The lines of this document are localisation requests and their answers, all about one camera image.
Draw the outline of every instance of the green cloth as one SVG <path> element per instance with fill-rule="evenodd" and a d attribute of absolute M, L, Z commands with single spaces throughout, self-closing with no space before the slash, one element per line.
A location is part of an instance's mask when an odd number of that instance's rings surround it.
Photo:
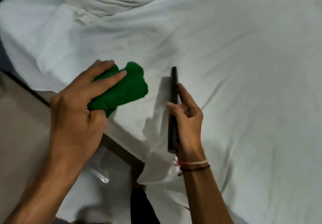
<path fill-rule="evenodd" d="M 126 76 L 114 87 L 92 99 L 87 105 L 89 110 L 105 110 L 106 117 L 108 118 L 118 106 L 138 100 L 147 95 L 148 87 L 143 78 L 143 68 L 137 63 L 128 62 L 123 70 L 127 71 Z M 111 69 L 96 77 L 94 81 L 110 77 L 123 70 L 119 70 L 117 65 L 114 65 Z"/>

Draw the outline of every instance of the bed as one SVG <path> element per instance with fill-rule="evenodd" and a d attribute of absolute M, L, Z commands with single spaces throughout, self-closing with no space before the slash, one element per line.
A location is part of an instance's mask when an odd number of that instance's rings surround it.
<path fill-rule="evenodd" d="M 105 133 L 146 163 L 139 182 L 186 206 L 167 152 L 172 66 L 204 113 L 202 143 L 249 224 L 322 221 L 322 0 L 155 0 L 87 25 L 63 0 L 3 0 L 0 36 L 34 90 L 59 92 L 96 59 L 145 71 L 148 95 Z"/>

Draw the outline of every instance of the person's left hand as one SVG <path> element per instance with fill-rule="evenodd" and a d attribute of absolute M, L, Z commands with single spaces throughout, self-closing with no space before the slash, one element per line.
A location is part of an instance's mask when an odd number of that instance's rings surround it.
<path fill-rule="evenodd" d="M 97 60 L 50 101 L 49 157 L 53 162 L 83 166 L 95 153 L 107 119 L 103 110 L 89 111 L 87 104 L 117 84 L 122 71 L 106 79 L 94 78 L 114 66 L 114 61 Z"/>

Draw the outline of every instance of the person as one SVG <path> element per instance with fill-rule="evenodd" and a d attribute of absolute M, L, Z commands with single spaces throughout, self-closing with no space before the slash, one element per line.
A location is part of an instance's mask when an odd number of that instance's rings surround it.
<path fill-rule="evenodd" d="M 87 110 L 91 99 L 101 95 L 126 75 L 122 71 L 106 79 L 93 79 L 110 69 L 114 61 L 97 60 L 50 102 L 49 151 L 43 165 L 28 183 L 5 224 L 48 224 L 75 183 L 85 163 L 99 146 L 107 123 L 105 112 Z M 193 224 L 232 224 L 201 145 L 203 114 L 183 85 L 182 104 L 167 103 L 178 123 L 182 162 Z M 131 223 L 160 223 L 142 188 L 131 196 Z"/>

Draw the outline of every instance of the forearm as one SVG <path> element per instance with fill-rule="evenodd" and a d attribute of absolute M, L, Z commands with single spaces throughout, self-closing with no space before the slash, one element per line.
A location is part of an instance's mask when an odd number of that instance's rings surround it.
<path fill-rule="evenodd" d="M 192 223 L 233 224 L 211 169 L 185 172 Z"/>
<path fill-rule="evenodd" d="M 4 224 L 50 224 L 82 166 L 47 159 Z"/>

